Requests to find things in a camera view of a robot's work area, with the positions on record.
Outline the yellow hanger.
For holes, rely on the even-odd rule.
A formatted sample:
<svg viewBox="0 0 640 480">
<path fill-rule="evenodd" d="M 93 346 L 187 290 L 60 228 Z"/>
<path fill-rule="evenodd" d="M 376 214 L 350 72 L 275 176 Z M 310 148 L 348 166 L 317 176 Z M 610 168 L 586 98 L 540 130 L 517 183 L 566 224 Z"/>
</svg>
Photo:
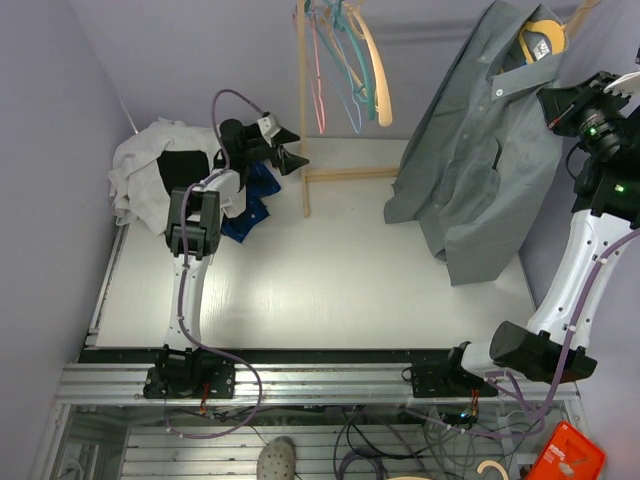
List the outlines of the yellow hanger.
<svg viewBox="0 0 640 480">
<path fill-rule="evenodd" d="M 600 4 L 600 0 L 583 1 L 565 23 L 551 19 L 527 21 L 517 36 L 525 64 L 530 65 L 547 56 L 564 53 L 569 41 L 586 24 L 591 11 Z"/>
</svg>

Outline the grey shirt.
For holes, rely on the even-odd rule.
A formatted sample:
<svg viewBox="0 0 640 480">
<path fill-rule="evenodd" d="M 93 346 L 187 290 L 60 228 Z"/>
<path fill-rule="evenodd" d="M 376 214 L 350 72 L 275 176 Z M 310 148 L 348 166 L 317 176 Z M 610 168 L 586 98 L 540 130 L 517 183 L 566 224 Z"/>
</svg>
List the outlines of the grey shirt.
<svg viewBox="0 0 640 480">
<path fill-rule="evenodd" d="M 414 221 L 452 285 L 497 279 L 551 186 L 562 139 L 537 93 L 559 83 L 564 53 L 526 65 L 517 36 L 545 5 L 491 3 L 459 50 L 402 155 L 389 224 Z"/>
</svg>

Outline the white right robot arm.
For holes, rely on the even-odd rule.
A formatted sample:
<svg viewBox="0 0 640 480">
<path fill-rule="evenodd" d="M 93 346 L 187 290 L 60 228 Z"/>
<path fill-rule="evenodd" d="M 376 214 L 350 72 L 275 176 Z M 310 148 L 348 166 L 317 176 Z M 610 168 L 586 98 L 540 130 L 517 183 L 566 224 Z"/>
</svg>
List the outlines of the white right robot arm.
<svg viewBox="0 0 640 480">
<path fill-rule="evenodd" d="M 451 350 L 440 373 L 450 394 L 506 372 L 557 385 L 591 376 L 586 350 L 605 287 L 639 236 L 639 112 L 621 110 L 639 93 L 639 74 L 598 72 L 569 88 L 539 91 L 547 127 L 576 139 L 588 158 L 574 180 L 570 234 L 550 289 L 524 327 L 505 321 L 487 343 Z"/>
</svg>

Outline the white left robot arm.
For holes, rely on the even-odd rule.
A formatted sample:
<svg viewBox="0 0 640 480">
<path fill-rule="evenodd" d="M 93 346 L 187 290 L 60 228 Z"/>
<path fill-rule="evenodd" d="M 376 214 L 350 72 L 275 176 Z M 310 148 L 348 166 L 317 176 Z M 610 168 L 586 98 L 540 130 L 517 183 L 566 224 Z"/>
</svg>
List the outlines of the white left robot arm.
<svg viewBox="0 0 640 480">
<path fill-rule="evenodd" d="M 251 125 L 225 120 L 216 134 L 222 147 L 211 173 L 174 188 L 170 196 L 165 240 L 173 256 L 174 290 L 163 346 L 179 354 L 201 347 L 204 281 L 221 238 L 241 243 L 269 216 L 263 199 L 281 190 L 272 169 L 287 176 L 309 164 L 285 148 L 299 135 L 269 112 Z"/>
</svg>

